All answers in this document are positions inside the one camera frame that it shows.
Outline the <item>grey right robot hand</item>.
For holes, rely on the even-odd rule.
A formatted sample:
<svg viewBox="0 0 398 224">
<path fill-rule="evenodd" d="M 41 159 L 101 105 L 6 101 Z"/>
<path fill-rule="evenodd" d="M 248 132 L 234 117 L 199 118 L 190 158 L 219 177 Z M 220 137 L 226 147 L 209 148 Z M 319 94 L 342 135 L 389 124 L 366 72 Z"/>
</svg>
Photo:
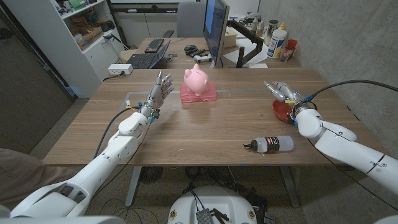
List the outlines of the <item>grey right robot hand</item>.
<svg viewBox="0 0 398 224">
<path fill-rule="evenodd" d="M 286 102 L 292 108 L 293 112 L 300 113 L 303 110 L 311 109 L 308 103 L 305 103 L 304 97 L 284 82 L 268 83 L 264 81 L 265 87 L 273 94 L 279 102 Z"/>
</svg>

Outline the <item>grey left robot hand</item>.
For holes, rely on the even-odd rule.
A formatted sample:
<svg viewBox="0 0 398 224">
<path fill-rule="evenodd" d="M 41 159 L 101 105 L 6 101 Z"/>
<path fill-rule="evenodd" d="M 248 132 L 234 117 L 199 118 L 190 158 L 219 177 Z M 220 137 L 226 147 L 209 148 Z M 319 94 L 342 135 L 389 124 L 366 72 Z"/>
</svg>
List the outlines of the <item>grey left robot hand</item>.
<svg viewBox="0 0 398 224">
<path fill-rule="evenodd" d="M 163 105 L 166 97 L 174 90 L 172 87 L 171 74 L 162 76 L 162 71 L 159 72 L 155 84 L 147 94 L 147 98 L 141 107 L 140 114 L 143 114 L 147 119 L 152 117 L 159 117 L 159 108 Z"/>
</svg>

